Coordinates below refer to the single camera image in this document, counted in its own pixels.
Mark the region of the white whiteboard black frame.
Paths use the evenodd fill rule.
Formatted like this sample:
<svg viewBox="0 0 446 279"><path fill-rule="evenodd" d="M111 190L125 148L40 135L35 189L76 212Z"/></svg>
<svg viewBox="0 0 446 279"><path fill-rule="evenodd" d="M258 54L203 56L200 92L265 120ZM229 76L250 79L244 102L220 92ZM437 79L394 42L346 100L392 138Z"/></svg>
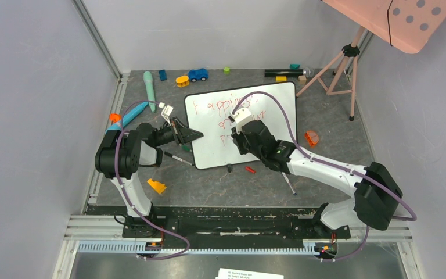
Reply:
<svg viewBox="0 0 446 279"><path fill-rule="evenodd" d="M190 94L184 103L189 128L204 134L192 141L198 169L257 160L252 154L240 155L232 141L234 123L228 117L236 105L247 108L276 139L297 137L296 86L291 81Z"/></svg>

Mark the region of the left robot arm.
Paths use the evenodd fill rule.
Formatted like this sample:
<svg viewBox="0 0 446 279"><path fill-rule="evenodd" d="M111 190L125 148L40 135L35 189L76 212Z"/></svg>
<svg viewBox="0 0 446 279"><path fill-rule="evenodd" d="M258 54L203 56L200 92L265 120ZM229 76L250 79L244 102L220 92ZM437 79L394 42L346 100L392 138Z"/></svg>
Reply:
<svg viewBox="0 0 446 279"><path fill-rule="evenodd" d="M106 131L95 155L95 168L115 185L127 207L122 222L125 234L152 237L159 231L159 221L152 215L152 202L138 175L139 168L159 167L164 156L172 155L161 146L170 142L182 146L203 136L177 117L159 128L141 123L127 132Z"/></svg>

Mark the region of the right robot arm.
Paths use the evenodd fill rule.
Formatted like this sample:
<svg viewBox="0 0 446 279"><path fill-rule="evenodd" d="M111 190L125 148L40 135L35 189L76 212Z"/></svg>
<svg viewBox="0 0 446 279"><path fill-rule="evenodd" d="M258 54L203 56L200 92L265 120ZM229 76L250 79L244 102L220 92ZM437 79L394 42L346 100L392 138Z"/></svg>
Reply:
<svg viewBox="0 0 446 279"><path fill-rule="evenodd" d="M402 191L380 163L351 165L316 155L294 142L275 139L261 120L232 128L231 137L241 155L254 155L270 170L307 177L349 196L318 211L312 230L319 237L359 223L385 231L395 218Z"/></svg>

